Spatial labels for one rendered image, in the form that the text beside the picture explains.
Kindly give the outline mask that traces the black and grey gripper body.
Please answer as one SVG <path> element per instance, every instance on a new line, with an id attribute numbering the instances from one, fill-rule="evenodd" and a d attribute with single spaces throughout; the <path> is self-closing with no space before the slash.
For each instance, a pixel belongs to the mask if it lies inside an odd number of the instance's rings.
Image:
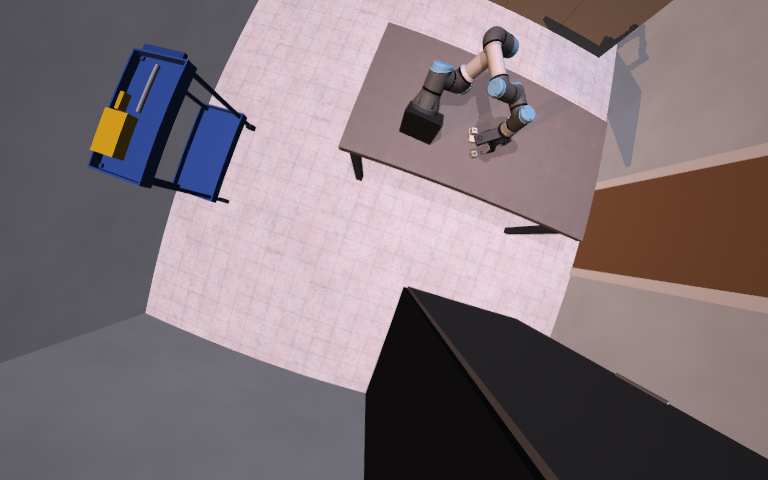
<path id="1" fill-rule="evenodd" d="M 505 121 L 503 121 L 503 122 L 505 122 Z M 503 122 L 502 122 L 502 123 L 503 123 Z M 502 123 L 501 123 L 501 124 L 502 124 Z M 504 145 L 506 145 L 507 143 L 509 143 L 509 142 L 511 141 L 511 137 L 514 135 L 514 134 L 513 134 L 513 135 L 512 135 L 512 136 L 510 136 L 510 137 L 508 137 L 508 136 L 505 136 L 505 135 L 504 135 L 504 134 L 501 132 L 501 124 L 500 124 L 500 125 L 499 125 L 499 127 L 498 127 L 498 132 L 499 132 L 499 134 L 500 134 L 502 137 L 506 137 L 506 139 L 505 139 L 505 138 L 503 138 L 503 139 L 499 139 L 499 140 L 496 140 L 496 141 L 492 141 L 492 142 L 489 142 L 489 143 L 488 143 L 488 145 L 489 145 L 491 148 L 492 148 L 492 147 L 494 147 L 494 146 L 496 147 L 496 146 L 498 146 L 498 145 L 500 145 L 500 144 L 502 144 L 501 146 L 504 146 Z M 508 140 L 509 140 L 509 141 L 508 141 Z M 499 143 L 499 144 L 498 144 L 498 143 Z M 505 144 L 505 143 L 506 143 L 506 144 Z"/>

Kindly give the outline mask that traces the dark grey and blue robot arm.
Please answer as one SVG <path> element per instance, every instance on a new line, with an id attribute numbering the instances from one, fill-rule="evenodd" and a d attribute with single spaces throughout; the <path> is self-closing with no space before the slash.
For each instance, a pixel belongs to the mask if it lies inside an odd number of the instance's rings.
<path id="1" fill-rule="evenodd" d="M 422 90 L 413 99 L 411 106 L 424 114 L 437 116 L 443 90 L 464 95 L 470 91 L 475 78 L 489 68 L 491 81 L 487 93 L 509 104 L 511 116 L 501 124 L 501 132 L 505 136 L 512 136 L 536 116 L 535 110 L 527 104 L 522 83 L 510 83 L 506 73 L 504 58 L 513 57 L 518 49 L 519 41 L 513 34 L 500 26 L 490 28 L 483 37 L 484 52 L 480 52 L 467 65 L 454 70 L 451 64 L 433 61 Z M 499 139 L 502 137 L 498 127 L 474 135 L 476 146 Z"/>

